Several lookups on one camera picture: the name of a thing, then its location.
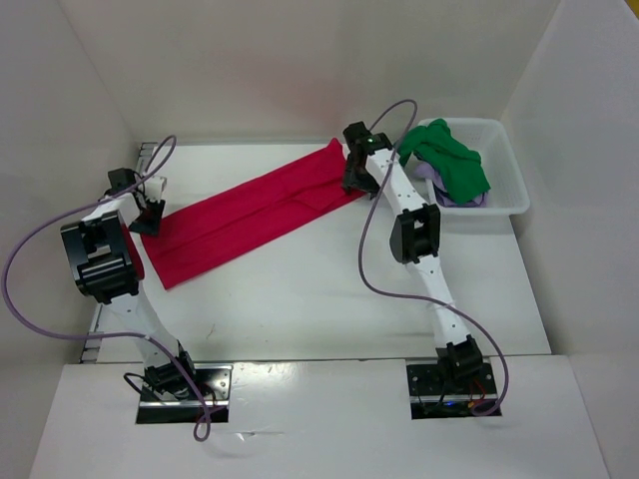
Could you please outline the red t shirt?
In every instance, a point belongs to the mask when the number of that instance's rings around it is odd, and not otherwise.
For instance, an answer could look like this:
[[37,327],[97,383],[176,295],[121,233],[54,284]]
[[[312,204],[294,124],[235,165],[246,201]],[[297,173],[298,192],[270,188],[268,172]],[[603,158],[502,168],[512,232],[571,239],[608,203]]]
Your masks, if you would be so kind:
[[238,258],[361,197],[341,187],[342,143],[331,139],[298,160],[164,217],[143,237],[164,289]]

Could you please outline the green t shirt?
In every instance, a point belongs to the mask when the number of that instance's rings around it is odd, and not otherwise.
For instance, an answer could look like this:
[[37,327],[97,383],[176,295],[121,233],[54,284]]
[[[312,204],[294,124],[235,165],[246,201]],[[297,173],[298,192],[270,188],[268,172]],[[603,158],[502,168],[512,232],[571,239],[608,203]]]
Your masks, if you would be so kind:
[[411,157],[433,165],[446,161],[469,161],[482,166],[480,154],[454,139],[443,119],[435,119],[428,125],[410,130],[399,145],[397,154],[403,168]]

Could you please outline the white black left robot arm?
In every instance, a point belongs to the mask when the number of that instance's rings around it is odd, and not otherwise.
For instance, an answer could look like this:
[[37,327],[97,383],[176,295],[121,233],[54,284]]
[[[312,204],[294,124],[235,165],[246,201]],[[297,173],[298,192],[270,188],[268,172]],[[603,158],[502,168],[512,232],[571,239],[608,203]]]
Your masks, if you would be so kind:
[[60,229],[79,291],[93,297],[134,334],[145,385],[160,399],[194,399],[199,374],[189,353],[159,319],[144,289],[145,271],[133,234],[155,237],[166,202],[167,180],[127,168],[108,173],[105,203]]

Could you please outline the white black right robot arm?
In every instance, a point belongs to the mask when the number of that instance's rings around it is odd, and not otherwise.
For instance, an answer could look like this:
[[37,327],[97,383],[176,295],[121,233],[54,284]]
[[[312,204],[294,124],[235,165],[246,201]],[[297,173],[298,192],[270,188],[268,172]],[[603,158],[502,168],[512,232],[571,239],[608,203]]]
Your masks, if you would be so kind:
[[348,153],[342,188],[348,194],[365,193],[388,201],[394,214],[391,255],[423,287],[421,295],[434,309],[437,379],[445,390],[461,391],[479,374],[483,356],[463,317],[453,310],[439,257],[440,210],[416,192],[386,134],[375,135],[364,122],[356,122],[343,130],[343,136]]

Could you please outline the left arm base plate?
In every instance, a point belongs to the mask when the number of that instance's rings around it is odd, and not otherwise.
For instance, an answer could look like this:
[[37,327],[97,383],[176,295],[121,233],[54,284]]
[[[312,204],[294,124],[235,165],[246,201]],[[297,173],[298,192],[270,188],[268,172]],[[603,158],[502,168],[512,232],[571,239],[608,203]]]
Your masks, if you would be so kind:
[[[196,364],[195,382],[211,409],[214,424],[229,422],[232,373],[230,364]],[[198,420],[204,423],[201,402],[192,392],[186,399],[177,399],[169,393],[154,391],[140,374],[126,375],[139,396],[137,424],[195,424]]]

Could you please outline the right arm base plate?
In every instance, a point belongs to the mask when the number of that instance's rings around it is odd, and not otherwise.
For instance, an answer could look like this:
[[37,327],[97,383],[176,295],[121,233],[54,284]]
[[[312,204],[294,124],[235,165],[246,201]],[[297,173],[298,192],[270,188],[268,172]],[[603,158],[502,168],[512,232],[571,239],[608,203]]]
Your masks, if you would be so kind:
[[473,410],[483,413],[499,397],[488,361],[460,382],[445,379],[434,360],[407,361],[405,371],[412,420],[472,417]]

